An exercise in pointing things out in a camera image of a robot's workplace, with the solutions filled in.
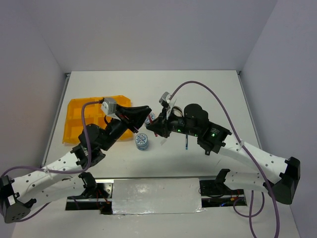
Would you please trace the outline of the clear pen cap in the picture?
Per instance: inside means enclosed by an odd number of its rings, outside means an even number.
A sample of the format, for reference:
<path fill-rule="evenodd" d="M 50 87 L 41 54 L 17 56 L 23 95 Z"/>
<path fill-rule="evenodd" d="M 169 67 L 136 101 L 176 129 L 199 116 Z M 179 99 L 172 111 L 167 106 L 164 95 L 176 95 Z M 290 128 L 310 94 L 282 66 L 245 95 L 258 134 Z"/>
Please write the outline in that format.
<path fill-rule="evenodd" d="M 166 138 L 162 139 L 161 142 L 160 142 L 160 145 L 162 146 L 166 141 L 167 141 Z"/>

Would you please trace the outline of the blue gel pen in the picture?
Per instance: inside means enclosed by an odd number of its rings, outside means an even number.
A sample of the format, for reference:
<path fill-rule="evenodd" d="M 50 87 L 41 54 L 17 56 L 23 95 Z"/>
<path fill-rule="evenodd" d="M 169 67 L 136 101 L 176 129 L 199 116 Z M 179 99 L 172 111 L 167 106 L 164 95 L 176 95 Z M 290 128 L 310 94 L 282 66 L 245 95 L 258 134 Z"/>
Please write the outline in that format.
<path fill-rule="evenodd" d="M 185 150 L 188 150 L 188 135 L 185 135 Z"/>

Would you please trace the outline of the red gel pen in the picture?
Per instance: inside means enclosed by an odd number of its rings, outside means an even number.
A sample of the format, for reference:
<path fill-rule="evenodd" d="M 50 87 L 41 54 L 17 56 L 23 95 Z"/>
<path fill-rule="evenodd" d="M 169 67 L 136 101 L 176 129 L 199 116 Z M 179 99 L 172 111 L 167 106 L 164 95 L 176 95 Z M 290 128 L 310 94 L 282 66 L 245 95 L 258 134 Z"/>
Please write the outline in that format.
<path fill-rule="evenodd" d="M 132 121 L 128 117 L 126 117 L 124 114 L 120 114 L 119 118 L 131 132 L 133 133 L 138 132 L 138 129 L 135 127 Z"/>

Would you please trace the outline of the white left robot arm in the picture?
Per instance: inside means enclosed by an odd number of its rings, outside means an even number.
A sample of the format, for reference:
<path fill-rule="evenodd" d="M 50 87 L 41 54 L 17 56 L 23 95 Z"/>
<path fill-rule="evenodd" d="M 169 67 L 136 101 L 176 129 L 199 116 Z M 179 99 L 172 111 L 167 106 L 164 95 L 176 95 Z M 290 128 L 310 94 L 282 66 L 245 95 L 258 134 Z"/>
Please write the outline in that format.
<path fill-rule="evenodd" d="M 29 220 L 31 211 L 43 210 L 49 203 L 64 197 L 93 197 L 98 185 L 88 169 L 105 158 L 104 152 L 129 130 L 138 132 L 149 106 L 123 107 L 115 105 L 106 110 L 111 117 L 105 128 L 96 124 L 83 124 L 80 143 L 63 157 L 42 168 L 20 166 L 29 173 L 10 178 L 0 178 L 0 212 L 7 224 Z"/>

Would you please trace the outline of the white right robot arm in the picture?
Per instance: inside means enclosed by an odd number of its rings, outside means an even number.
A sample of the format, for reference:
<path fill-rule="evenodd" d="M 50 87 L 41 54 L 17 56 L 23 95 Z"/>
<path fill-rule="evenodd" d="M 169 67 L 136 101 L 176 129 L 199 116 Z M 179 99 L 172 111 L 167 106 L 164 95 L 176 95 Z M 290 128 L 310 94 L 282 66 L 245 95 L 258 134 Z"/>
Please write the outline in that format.
<path fill-rule="evenodd" d="M 221 194 L 230 190 L 257 190 L 273 195 L 277 202 L 290 205 L 300 180 L 300 161 L 274 156 L 249 143 L 238 142 L 232 132 L 209 121 L 208 112 L 198 104 L 189 104 L 183 115 L 162 109 L 146 128 L 168 138 L 172 132 L 194 136 L 206 155 L 221 154 L 253 169 L 255 173 L 240 173 L 221 169 L 215 188 Z"/>

